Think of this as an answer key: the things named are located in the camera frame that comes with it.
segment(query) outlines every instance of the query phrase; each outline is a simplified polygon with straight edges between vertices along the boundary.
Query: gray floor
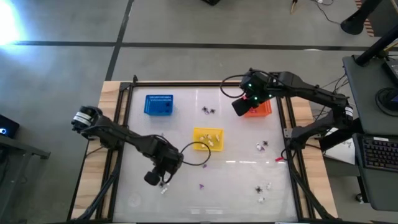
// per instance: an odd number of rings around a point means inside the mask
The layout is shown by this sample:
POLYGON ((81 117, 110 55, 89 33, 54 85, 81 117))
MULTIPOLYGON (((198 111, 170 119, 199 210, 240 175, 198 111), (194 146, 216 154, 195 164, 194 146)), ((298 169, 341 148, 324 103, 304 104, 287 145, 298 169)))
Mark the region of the gray floor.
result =
MULTIPOLYGON (((316 5, 300 0, 135 0, 125 42, 370 46, 376 38, 342 32, 316 5)), ((115 42, 127 0, 13 1, 18 40, 115 42)), ((323 7, 342 21, 354 0, 323 7)), ((64 221, 87 142, 71 131, 81 105, 96 105, 113 47, 0 46, 0 113, 21 124, 18 139, 52 155, 35 159, 12 216, 28 223, 64 221)), ((288 70, 326 85, 344 74, 341 58, 360 52, 303 50, 157 49, 122 47, 113 80, 220 80, 249 67, 288 70)), ((334 85, 326 88, 332 90, 334 85)), ((351 96, 349 86, 341 92, 351 96)), ((371 211, 352 199, 355 178, 331 178, 339 216, 347 220, 397 220, 398 213, 371 211)))

